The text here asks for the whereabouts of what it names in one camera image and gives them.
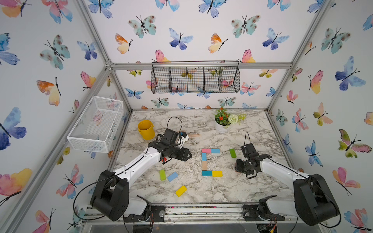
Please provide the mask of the natural wood building block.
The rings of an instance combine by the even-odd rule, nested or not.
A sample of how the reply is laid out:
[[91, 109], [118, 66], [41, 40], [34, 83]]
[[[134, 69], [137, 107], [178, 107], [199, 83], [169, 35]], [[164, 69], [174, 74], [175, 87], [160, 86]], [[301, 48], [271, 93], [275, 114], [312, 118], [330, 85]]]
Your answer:
[[207, 161], [202, 162], [202, 170], [206, 171], [207, 170]]

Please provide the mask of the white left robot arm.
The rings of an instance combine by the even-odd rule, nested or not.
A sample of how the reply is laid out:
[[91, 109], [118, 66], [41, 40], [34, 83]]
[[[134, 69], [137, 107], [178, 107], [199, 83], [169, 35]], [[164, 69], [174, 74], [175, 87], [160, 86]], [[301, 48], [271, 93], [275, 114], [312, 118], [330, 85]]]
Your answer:
[[135, 181], [165, 157], [187, 161], [192, 157], [184, 143], [189, 136], [186, 132], [166, 129], [157, 135], [155, 141], [132, 162], [115, 171], [105, 170], [99, 176], [90, 200], [90, 205], [112, 221], [124, 215], [136, 216], [140, 221], [148, 221], [152, 216], [151, 203], [141, 196], [130, 196], [130, 188]]

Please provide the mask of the small yellow building block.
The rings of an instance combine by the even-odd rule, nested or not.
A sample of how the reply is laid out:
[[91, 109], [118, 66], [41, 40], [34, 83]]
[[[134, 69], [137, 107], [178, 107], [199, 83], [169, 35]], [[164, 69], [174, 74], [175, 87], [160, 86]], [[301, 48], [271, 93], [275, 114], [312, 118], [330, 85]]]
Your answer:
[[222, 177], [223, 172], [222, 171], [212, 171], [212, 176], [213, 177]]

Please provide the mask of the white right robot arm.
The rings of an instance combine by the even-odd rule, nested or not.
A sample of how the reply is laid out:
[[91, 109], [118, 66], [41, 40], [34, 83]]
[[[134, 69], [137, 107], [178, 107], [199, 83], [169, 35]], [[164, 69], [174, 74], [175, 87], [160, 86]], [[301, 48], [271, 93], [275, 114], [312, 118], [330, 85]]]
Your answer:
[[285, 184], [293, 191], [293, 198], [271, 195], [262, 198], [256, 209], [244, 208], [247, 221], [272, 220], [294, 216], [309, 226], [321, 224], [331, 218], [341, 217], [340, 209], [323, 176], [308, 175], [276, 162], [268, 154], [259, 154], [252, 143], [241, 146], [244, 160], [237, 159], [235, 171], [247, 179], [265, 173]]

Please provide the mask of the light blue building block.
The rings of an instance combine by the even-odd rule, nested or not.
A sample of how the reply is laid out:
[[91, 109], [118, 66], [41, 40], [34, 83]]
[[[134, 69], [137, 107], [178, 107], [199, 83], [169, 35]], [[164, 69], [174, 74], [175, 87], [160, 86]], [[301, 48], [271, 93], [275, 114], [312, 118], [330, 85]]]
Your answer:
[[207, 161], [207, 153], [202, 153], [202, 161]]

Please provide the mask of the teal building block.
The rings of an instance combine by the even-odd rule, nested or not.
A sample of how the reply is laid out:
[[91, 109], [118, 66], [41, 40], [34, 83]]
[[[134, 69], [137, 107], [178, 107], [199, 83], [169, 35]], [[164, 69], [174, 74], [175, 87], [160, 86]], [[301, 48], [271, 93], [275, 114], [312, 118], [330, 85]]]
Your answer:
[[210, 171], [210, 170], [203, 170], [203, 171], [202, 171], [202, 175], [203, 175], [204, 177], [212, 177], [212, 176], [213, 176], [213, 172]]

